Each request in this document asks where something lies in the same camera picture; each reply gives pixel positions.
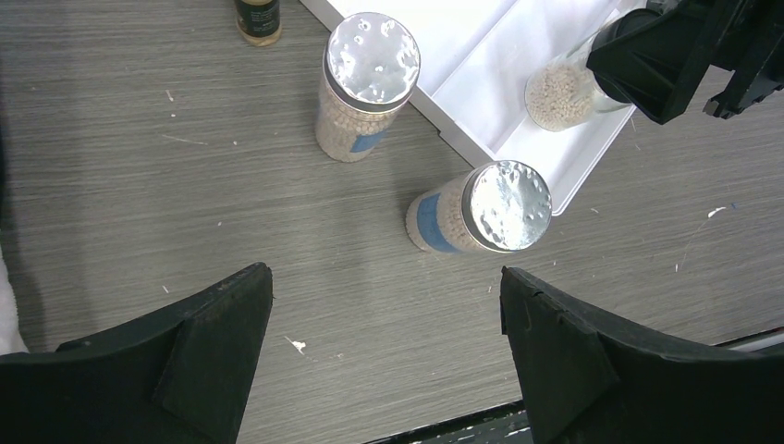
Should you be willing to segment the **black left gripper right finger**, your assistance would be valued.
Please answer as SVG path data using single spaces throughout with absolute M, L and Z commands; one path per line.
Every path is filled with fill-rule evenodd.
M 500 284 L 536 443 L 779 443 L 783 331 L 681 339 L 506 267 Z

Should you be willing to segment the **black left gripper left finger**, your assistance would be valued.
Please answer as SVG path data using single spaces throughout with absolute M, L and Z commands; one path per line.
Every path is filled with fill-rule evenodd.
M 4 355 L 2 441 L 235 442 L 273 301 L 255 263 L 55 351 Z

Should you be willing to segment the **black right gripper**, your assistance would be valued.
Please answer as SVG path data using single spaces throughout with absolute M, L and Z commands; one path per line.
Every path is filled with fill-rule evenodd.
M 781 1 L 677 1 L 637 8 L 600 31 L 586 66 L 611 99 L 664 125 L 711 67 L 731 72 L 704 112 L 729 119 L 783 90 Z

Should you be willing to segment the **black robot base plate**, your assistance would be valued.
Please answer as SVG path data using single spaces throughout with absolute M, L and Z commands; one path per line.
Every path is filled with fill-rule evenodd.
M 738 352 L 783 353 L 783 329 L 774 328 L 750 336 L 726 341 L 722 348 Z M 433 425 L 418 427 L 371 444 L 437 444 L 437 443 L 531 443 L 523 401 L 514 401 L 479 412 L 463 415 Z

